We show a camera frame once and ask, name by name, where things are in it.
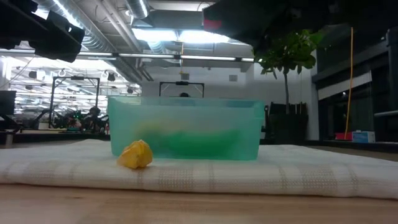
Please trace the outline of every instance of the yellow crumpled paper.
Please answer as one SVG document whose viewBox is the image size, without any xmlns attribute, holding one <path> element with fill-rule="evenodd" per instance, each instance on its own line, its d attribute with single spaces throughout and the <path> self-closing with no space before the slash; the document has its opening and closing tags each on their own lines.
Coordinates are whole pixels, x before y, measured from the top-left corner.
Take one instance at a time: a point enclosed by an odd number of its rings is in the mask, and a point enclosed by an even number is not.
<svg viewBox="0 0 398 224">
<path fill-rule="evenodd" d="M 149 145 L 143 140 L 134 141 L 125 147 L 117 163 L 132 169 L 145 167 L 152 162 L 153 154 Z"/>
</svg>

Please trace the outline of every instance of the yellow cable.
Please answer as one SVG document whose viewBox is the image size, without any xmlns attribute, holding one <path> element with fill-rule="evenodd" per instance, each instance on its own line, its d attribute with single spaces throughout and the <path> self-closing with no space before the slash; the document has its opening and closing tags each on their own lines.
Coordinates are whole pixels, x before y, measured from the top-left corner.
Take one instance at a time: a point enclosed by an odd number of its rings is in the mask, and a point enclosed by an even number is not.
<svg viewBox="0 0 398 224">
<path fill-rule="evenodd" d="M 353 73 L 354 73 L 354 28 L 351 27 L 351 78 L 349 78 L 347 119 L 346 119 L 346 131 L 344 133 L 344 140 L 347 140 L 349 108 L 351 106 L 351 89 L 353 87 Z"/>
</svg>

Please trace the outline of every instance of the translucent plastic bin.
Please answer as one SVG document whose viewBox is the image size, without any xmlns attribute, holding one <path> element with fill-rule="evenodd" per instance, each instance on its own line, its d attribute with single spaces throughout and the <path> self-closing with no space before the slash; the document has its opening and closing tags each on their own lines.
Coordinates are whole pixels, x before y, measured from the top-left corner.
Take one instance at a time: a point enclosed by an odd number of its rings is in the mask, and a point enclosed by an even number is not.
<svg viewBox="0 0 398 224">
<path fill-rule="evenodd" d="M 108 100 L 112 153 L 143 139 L 156 158 L 257 158 L 260 101 L 115 96 Z"/>
</svg>

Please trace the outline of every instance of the wooden table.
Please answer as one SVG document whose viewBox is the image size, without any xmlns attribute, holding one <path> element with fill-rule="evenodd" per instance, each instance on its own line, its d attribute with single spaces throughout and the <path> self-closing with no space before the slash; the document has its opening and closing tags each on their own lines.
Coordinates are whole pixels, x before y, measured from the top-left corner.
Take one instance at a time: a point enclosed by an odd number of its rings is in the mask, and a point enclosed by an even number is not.
<svg viewBox="0 0 398 224">
<path fill-rule="evenodd" d="M 0 223 L 380 224 L 398 223 L 398 202 L 0 185 Z"/>
</svg>

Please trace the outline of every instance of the green leaves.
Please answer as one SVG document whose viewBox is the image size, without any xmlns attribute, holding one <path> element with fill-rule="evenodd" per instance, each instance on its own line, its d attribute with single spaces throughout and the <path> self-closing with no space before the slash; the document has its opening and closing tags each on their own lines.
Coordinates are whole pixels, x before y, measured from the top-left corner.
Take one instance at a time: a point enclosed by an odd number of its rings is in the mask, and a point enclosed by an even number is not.
<svg viewBox="0 0 398 224">
<path fill-rule="evenodd" d="M 285 75 L 296 68 L 301 73 L 303 67 L 311 69 L 315 66 L 317 60 L 311 53 L 317 49 L 322 38 L 323 34 L 320 32 L 291 32 L 282 38 L 273 39 L 267 51 L 256 54 L 254 61 L 263 67 L 262 74 L 272 72 L 275 78 L 276 69 Z"/>
</svg>

